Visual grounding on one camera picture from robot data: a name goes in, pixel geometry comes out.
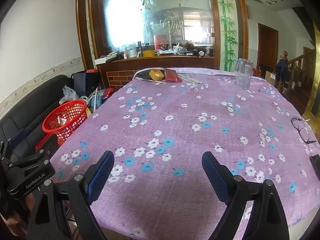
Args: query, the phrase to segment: glass pitcher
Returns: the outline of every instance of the glass pitcher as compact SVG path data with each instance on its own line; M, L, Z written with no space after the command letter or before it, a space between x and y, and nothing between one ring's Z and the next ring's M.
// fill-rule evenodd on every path
M235 67L236 84L242 88L249 89L253 74L253 62L239 58Z

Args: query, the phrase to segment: table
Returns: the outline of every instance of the table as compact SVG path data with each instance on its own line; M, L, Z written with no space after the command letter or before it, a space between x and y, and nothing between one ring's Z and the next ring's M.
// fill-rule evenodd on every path
M261 78L242 90L226 72L179 71L203 85L131 81L53 156L53 180L84 173L111 150L115 166L91 206L100 226L134 239L208 239L226 207L201 166L211 151L247 181L273 180L290 227L305 218L320 202L309 161L320 146L306 145L292 126L295 108Z

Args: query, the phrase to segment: black shopping bag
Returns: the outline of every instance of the black shopping bag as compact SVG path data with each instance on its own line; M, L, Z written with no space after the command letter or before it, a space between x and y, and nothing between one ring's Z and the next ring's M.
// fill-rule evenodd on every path
M71 78L73 78L73 89L79 97L89 96L100 85L99 72L86 73L86 70L80 71L74 73Z

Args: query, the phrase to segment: bottle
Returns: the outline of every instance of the bottle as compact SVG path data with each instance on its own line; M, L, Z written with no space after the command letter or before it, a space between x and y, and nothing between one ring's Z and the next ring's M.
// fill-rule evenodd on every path
M139 57L143 57L141 41L138 41L138 52L139 52Z

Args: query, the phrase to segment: glass partition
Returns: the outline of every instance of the glass partition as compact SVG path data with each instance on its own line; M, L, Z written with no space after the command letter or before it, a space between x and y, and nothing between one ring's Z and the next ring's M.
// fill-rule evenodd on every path
M107 0L104 9L113 51L139 41L159 50L187 42L214 45L210 0Z

